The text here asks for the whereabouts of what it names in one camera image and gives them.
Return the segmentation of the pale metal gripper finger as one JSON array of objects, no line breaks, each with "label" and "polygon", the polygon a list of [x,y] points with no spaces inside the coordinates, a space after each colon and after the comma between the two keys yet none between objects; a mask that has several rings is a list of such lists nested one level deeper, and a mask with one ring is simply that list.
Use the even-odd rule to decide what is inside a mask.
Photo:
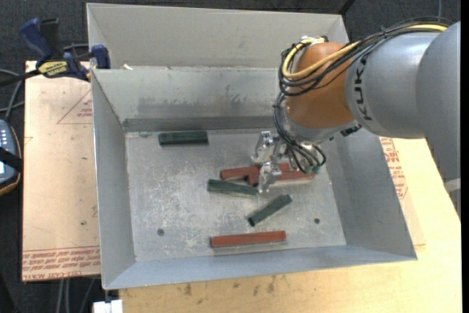
[{"label": "pale metal gripper finger", "polygon": [[257,189],[260,194],[267,193],[272,184],[274,184],[282,175],[277,163],[266,162],[262,164],[259,170]]},{"label": "pale metal gripper finger", "polygon": [[262,131],[251,156],[252,163],[264,163],[270,160],[270,148],[274,143],[272,133],[268,130]]}]

